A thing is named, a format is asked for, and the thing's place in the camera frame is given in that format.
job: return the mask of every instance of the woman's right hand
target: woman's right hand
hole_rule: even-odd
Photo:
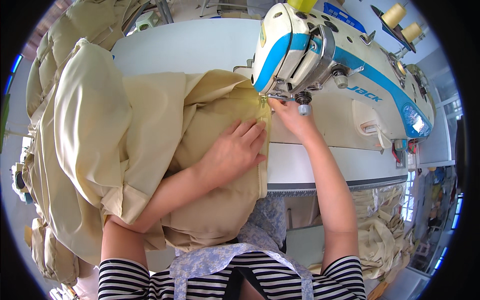
[[[305,144],[313,136],[319,135],[313,113],[309,116],[301,116],[298,111],[298,104],[295,101],[279,101],[275,98],[269,98],[268,104],[275,110],[285,126]]]

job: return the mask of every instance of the black and white striped shirt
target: black and white striped shirt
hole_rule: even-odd
[[[173,299],[174,279],[169,270],[149,276],[141,264],[107,259],[100,264],[99,300]],[[301,299],[301,278],[263,252],[235,256],[222,271],[188,279],[187,299],[238,299],[243,279],[265,298]],[[314,299],[366,299],[358,257],[340,258],[323,275],[313,274]]]

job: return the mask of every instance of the plastic stool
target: plastic stool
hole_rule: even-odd
[[[153,28],[157,25],[160,18],[154,12],[146,12],[135,21],[136,31],[142,31]]]

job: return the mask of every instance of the sewing machine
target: sewing machine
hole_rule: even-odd
[[[249,77],[260,95],[294,100],[301,115],[313,109],[329,146],[382,150],[393,141],[405,149],[432,131],[428,86],[374,34],[276,4],[262,22]],[[299,144],[275,117],[272,128],[272,142]]]

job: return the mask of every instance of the thread spool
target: thread spool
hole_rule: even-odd
[[[407,42],[411,43],[416,37],[421,34],[421,28],[417,24],[417,22],[413,22],[412,24],[408,25],[406,28],[402,29],[402,34],[407,40]]]
[[[395,3],[386,13],[382,15],[382,20],[390,28],[395,28],[398,23],[407,15],[407,10],[400,3]]]

